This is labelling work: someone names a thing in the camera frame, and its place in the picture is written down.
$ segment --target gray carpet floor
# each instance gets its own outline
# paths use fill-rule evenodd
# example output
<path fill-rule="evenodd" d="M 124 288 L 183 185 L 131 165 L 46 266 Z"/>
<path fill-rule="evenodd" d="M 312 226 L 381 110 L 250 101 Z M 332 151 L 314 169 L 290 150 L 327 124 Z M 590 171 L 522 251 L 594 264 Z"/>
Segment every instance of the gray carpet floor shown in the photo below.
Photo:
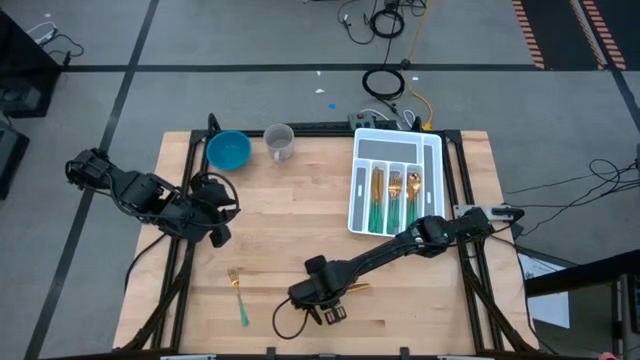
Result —
<path fill-rule="evenodd" d="M 343 1 L 160 0 L 140 63 L 151 65 L 380 63 L 387 42 L 351 43 L 336 21 Z M 369 36 L 361 13 L 372 1 L 345 8 L 355 37 Z M 72 65 L 126 65 L 149 0 L 3 0 L 24 29 L 54 21 L 81 43 Z M 418 18 L 389 61 L 406 57 Z M 510 0 L 436 1 L 414 58 L 430 64 L 532 64 Z M 71 49 L 63 41 L 48 50 Z M 608 72 L 411 72 L 433 104 L 436 129 L 489 132 L 504 191 L 588 174 L 592 159 L 626 166 L 640 136 Z M 67 241 L 81 193 L 66 183 L 63 164 L 99 144 L 124 74 L 64 73 L 45 118 L 16 119 L 31 139 L 9 198 L 0 202 L 0 348 L 24 357 Z M 635 94 L 640 74 L 625 73 Z M 350 112 L 388 112 L 361 87 L 361 71 L 136 73 L 110 155 L 123 169 L 153 171 L 165 131 L 204 128 L 207 114 L 224 129 L 264 129 L 279 122 L 343 121 Z M 373 79 L 382 89 L 386 78 Z M 400 109 L 426 114 L 404 96 Z M 593 179 L 505 195 L 514 204 L 569 203 L 597 185 Z M 541 225 L 521 245 L 584 263 L 638 247 L 638 191 L 571 209 Z M 527 212 L 530 229 L 553 210 Z M 122 305 L 123 278 L 140 225 L 108 199 L 93 200 L 42 357 L 108 351 Z M 606 287 L 571 294 L 572 329 L 537 324 L 550 344 L 573 354 L 607 350 Z"/>

